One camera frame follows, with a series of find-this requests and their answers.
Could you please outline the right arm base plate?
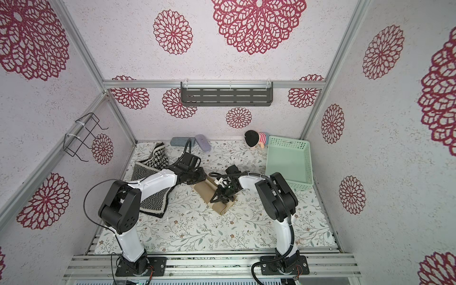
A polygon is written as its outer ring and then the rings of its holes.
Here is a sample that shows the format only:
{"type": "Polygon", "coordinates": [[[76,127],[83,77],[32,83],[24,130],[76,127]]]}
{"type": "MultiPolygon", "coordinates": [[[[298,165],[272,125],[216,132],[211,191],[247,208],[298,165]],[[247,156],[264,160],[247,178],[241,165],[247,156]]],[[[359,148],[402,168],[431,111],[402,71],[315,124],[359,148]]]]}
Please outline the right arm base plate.
{"type": "Polygon", "coordinates": [[[261,274],[265,276],[272,275],[308,275],[310,273],[307,259],[304,256],[295,254],[290,258],[281,261],[269,262],[273,256],[262,256],[261,274]]]}

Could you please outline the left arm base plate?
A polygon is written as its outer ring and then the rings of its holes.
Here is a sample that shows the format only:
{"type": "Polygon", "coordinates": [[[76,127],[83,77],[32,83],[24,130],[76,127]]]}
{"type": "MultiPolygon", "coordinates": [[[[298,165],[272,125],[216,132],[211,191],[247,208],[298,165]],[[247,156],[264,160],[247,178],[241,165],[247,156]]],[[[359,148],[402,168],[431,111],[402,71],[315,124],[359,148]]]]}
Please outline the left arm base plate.
{"type": "Polygon", "coordinates": [[[166,257],[142,257],[136,262],[128,261],[123,256],[118,262],[115,277],[161,277],[165,274],[166,257]]]}

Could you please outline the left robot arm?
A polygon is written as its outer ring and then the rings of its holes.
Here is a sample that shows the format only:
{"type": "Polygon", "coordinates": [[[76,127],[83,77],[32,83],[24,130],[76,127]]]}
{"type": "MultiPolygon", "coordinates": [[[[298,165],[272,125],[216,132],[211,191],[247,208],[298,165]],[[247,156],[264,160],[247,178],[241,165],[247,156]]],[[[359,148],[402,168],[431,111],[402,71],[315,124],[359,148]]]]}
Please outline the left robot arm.
{"type": "Polygon", "coordinates": [[[147,257],[136,230],[141,202],[162,190],[204,181],[205,172],[200,164],[198,156],[184,153],[175,163],[147,178],[113,182],[98,215],[114,231],[124,261],[136,265],[147,257]]]}

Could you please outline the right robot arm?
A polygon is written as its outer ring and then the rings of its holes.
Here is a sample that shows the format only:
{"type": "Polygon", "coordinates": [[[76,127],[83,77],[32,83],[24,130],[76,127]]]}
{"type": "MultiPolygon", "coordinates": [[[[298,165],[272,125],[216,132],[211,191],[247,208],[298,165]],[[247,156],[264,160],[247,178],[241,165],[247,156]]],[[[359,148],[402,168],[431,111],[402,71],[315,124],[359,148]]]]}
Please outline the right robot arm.
{"type": "Polygon", "coordinates": [[[274,221],[277,236],[275,247],[277,260],[283,262],[298,260],[299,250],[295,244],[293,228],[298,199],[279,172],[273,173],[271,176],[254,172],[240,172],[235,165],[232,165],[226,169],[225,174],[211,172],[209,177],[213,178],[217,185],[216,192],[211,199],[212,203],[226,204],[234,201],[239,191],[256,190],[264,210],[274,221]]]}

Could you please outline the brown beige striped scarf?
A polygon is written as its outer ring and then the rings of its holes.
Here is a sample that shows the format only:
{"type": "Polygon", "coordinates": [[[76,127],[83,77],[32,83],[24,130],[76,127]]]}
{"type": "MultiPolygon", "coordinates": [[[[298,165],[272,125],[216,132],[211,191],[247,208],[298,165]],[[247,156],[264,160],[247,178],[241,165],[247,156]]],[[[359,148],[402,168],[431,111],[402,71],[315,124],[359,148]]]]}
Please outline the brown beige striped scarf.
{"type": "Polygon", "coordinates": [[[204,181],[195,184],[193,189],[200,195],[209,208],[221,216],[223,216],[235,204],[234,201],[229,201],[228,203],[212,203],[210,201],[216,192],[217,185],[215,184],[214,179],[209,176],[206,176],[204,181]]]}

